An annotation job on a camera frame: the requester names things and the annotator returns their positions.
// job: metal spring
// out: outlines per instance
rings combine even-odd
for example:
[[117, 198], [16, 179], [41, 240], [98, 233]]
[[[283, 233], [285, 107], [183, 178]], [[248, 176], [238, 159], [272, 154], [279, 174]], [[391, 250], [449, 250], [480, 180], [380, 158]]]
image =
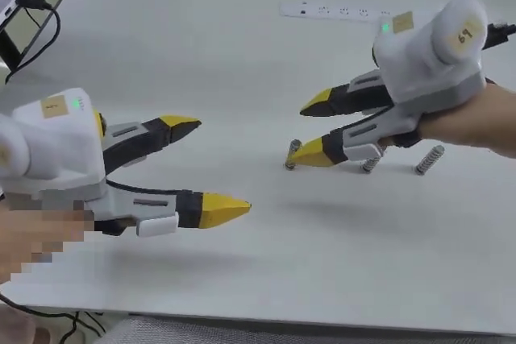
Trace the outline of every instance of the metal spring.
[[[386, 147], [382, 147], [382, 150], [385, 154], [385, 151], [387, 150]], [[372, 169], [376, 167], [378, 163], [380, 163], [381, 157], [375, 157], [373, 159], [367, 159], [365, 162], [360, 166], [362, 168], [362, 171], [366, 173], [371, 173]]]
[[442, 145], [433, 147], [424, 159], [415, 167], [415, 172], [418, 175], [423, 176], [435, 163], [437, 163], [437, 160], [439, 160], [442, 155], [444, 155], [444, 147]]
[[288, 169], [289, 171], [292, 171], [295, 167], [296, 167], [296, 164], [293, 163], [292, 161], [290, 161], [290, 157], [296, 153], [296, 151], [301, 148], [302, 146], [302, 142], [301, 140], [298, 140], [298, 139], [294, 139], [290, 142], [290, 147], [289, 147], [289, 153], [287, 155], [287, 158], [285, 160], [285, 168]]

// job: black cable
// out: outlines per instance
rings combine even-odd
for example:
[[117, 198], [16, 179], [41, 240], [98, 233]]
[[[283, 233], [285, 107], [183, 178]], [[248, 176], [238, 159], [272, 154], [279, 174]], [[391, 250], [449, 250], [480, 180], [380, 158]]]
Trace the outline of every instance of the black cable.
[[56, 17], [56, 32], [54, 33], [54, 36], [29, 60], [25, 61], [23, 64], [15, 68], [10, 74], [6, 77], [5, 83], [9, 82], [9, 80], [20, 70], [23, 68], [26, 68], [29, 64], [37, 60], [41, 54], [43, 54], [50, 46], [52, 46], [57, 38], [59, 37], [59, 34], [61, 33], [61, 17], [59, 16], [59, 13], [54, 9], [54, 7], [44, 1], [44, 0], [16, 0], [16, 4], [20, 7], [25, 8], [26, 10], [48, 10], [50, 11], [55, 17]]
[[25, 13], [29, 16], [29, 18], [31, 18], [32, 22], [34, 22], [34, 24], [38, 27], [38, 28], [41, 28], [41, 25], [38, 23], [37, 20], [35, 20], [34, 16], [32, 16], [32, 14], [29, 12], [29, 10], [27, 8], [24, 8], [25, 10]]
[[[37, 310], [34, 310], [34, 309], [30, 309], [28, 308], [27, 306], [24, 306], [24, 305], [19, 305], [19, 304], [16, 304], [15, 302], [13, 302], [11, 299], [5, 297], [3, 294], [0, 293], [0, 301], [3, 302], [5, 305], [7, 306], [10, 306], [11, 308], [13, 309], [16, 309], [20, 312], [24, 312], [24, 313], [27, 313], [27, 314], [31, 314], [33, 316], [37, 316], [37, 317], [44, 317], [44, 318], [59, 318], [59, 317], [64, 317], [64, 318], [68, 318], [70, 320], [73, 320], [75, 317], [73, 315], [71, 315], [70, 313], [43, 313], [43, 312], [38, 312]], [[91, 325], [88, 325], [86, 324], [85, 322], [83, 322], [83, 320], [79, 319], [77, 320], [77, 323], [84, 326], [86, 329], [89, 329], [91, 330], [93, 333], [95, 333], [98, 337], [101, 337], [102, 335], [98, 332], [98, 330], [96, 330], [93, 326]]]
[[77, 331], [77, 322], [79, 321], [79, 312], [75, 312], [75, 316], [72, 320], [72, 329], [63, 335], [59, 344], [65, 344], [66, 340], [68, 340], [75, 332]]
[[109, 179], [106, 179], [106, 183], [115, 189], [122, 189], [123, 191], [128, 191], [129, 193], [146, 193], [149, 195], [177, 195], [181, 191], [180, 189], [144, 189], [143, 187], [122, 184]]
[[93, 317], [91, 315], [91, 313], [88, 313], [88, 312], [85, 312], [85, 313], [86, 313], [86, 316], [91, 318], [94, 321], [94, 323], [98, 325], [98, 327], [102, 330], [102, 332], [104, 332], [104, 333], [106, 332], [106, 329], [104, 328], [104, 326], [100, 322], [98, 322], [98, 320], [95, 317]]

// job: finger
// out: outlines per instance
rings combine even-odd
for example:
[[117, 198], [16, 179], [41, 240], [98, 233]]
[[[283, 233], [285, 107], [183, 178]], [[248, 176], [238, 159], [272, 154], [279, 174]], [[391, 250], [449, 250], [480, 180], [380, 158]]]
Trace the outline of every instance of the finger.
[[22, 272], [22, 261], [13, 259], [11, 256], [0, 255], [0, 284], [10, 280], [12, 274]]
[[127, 227], [136, 226], [136, 222], [132, 218], [114, 219], [110, 221], [95, 222], [95, 231], [99, 231], [105, 235], [118, 237], [123, 234]]
[[62, 251], [63, 242], [81, 242], [89, 229], [84, 211], [13, 211], [9, 224], [10, 240], [36, 254]]
[[32, 263], [51, 262], [53, 253], [63, 252], [62, 242], [33, 242], [31, 246]]
[[291, 155], [289, 160], [311, 167], [331, 167], [347, 161], [343, 149], [343, 128], [309, 141]]
[[392, 146], [394, 146], [394, 145], [395, 145], [395, 143], [394, 143], [394, 139], [393, 139], [392, 137], [386, 137], [386, 138], [384, 138], [384, 139], [380, 139], [380, 140], [378, 141], [378, 145], [379, 145], [380, 147], [385, 147], [385, 148], [387, 148], [387, 147], [392, 147]]
[[330, 117], [341, 114], [375, 110], [392, 105], [384, 85], [361, 85], [350, 89], [350, 84], [323, 90], [301, 109], [301, 115]]
[[32, 262], [32, 248], [33, 246], [27, 242], [14, 242], [9, 245], [3, 246], [3, 251], [0, 254], [0, 264], [3, 270], [14, 270], [16, 273], [20, 273], [21, 269], [18, 270], [18, 266], [22, 263]]

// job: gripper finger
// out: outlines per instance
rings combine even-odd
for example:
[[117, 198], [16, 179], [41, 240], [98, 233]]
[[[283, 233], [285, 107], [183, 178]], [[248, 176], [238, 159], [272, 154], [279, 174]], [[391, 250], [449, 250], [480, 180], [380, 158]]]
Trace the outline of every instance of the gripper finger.
[[393, 101], [378, 69], [349, 84], [323, 90], [301, 109], [301, 115], [330, 117], [391, 106]]
[[201, 122], [196, 118], [161, 116], [147, 122], [108, 126], [102, 139], [106, 174], [161, 151], [199, 125]]
[[217, 193], [189, 190], [138, 189], [111, 182], [104, 197], [85, 203], [94, 213], [98, 230], [121, 234], [120, 221], [133, 219], [139, 236], [170, 234], [177, 228], [220, 226], [251, 209], [246, 201]]
[[384, 108], [359, 122], [335, 129], [297, 150], [290, 160], [312, 167], [331, 167], [344, 161], [381, 157], [380, 139], [414, 131], [420, 115], [408, 116], [397, 106]]

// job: pixelated hand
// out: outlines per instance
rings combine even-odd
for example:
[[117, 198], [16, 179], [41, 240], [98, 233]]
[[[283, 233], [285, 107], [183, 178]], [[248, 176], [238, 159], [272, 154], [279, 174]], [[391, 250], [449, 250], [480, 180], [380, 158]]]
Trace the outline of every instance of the pixelated hand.
[[0, 209], [0, 284], [20, 273], [24, 263], [37, 263], [42, 254], [63, 251], [64, 242], [82, 242], [93, 230], [87, 211], [9, 211]]

